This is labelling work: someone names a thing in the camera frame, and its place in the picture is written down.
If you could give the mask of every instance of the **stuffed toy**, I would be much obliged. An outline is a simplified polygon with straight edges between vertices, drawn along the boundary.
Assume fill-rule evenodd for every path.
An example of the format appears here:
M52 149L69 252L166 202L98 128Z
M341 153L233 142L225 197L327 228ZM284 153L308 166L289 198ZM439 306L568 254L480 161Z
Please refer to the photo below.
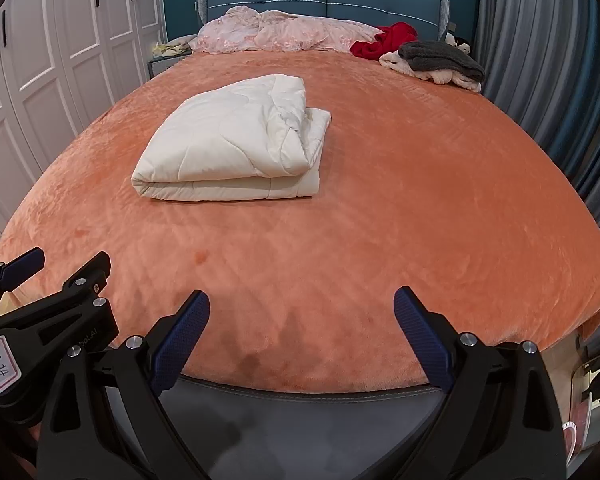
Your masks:
M466 42L463 38L456 38L449 32L446 34L445 43L451 46L456 46L460 50L462 50L465 54L469 54L471 52L471 46Z

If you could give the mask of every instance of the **folded white comforter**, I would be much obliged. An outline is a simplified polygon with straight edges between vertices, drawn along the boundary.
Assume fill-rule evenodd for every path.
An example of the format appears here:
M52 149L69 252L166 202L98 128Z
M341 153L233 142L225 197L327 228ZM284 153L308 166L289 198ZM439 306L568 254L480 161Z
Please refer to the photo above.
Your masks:
M133 173L141 196L253 200L311 196L331 114L306 108L299 77L266 75L187 99Z

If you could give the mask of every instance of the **metal screw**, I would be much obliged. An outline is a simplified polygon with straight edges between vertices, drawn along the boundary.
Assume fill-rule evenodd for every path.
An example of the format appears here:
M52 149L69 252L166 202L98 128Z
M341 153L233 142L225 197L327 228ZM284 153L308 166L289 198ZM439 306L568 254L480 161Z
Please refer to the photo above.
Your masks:
M471 332L464 332L460 334L460 342L464 346L476 346L478 344L478 338Z
M536 343L533 341L525 341L522 343L522 349L528 354L535 354L538 351Z
M125 343L127 348L139 348L142 345L142 338L139 335L133 335L129 339L126 340Z
M82 348L80 348L79 345L73 345L66 351L66 354L69 357L78 357L78 355L80 355L80 352L82 352Z

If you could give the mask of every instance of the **gray curtain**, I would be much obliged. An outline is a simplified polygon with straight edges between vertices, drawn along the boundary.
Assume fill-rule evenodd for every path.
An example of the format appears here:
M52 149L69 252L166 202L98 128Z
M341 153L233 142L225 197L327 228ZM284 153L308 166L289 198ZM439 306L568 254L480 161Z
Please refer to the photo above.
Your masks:
M571 181L600 226L600 7L596 0L480 0L483 95ZM589 348L600 347L600 330Z

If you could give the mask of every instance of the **orange blanket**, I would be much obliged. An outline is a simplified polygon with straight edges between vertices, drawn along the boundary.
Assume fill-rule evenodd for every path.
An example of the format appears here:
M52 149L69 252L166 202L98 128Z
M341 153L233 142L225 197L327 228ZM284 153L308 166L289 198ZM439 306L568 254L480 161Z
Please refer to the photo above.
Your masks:
M245 78L304 79L333 120L310 199L141 198L131 173L186 98ZM411 285L484 342L546 348L600 320L600 231L533 140L479 94L333 52L195 55L96 120L11 219L0 260L40 246L30 301L97 251L120 339L194 288L211 317L186 373L219 383L351 392L425 381L393 314Z

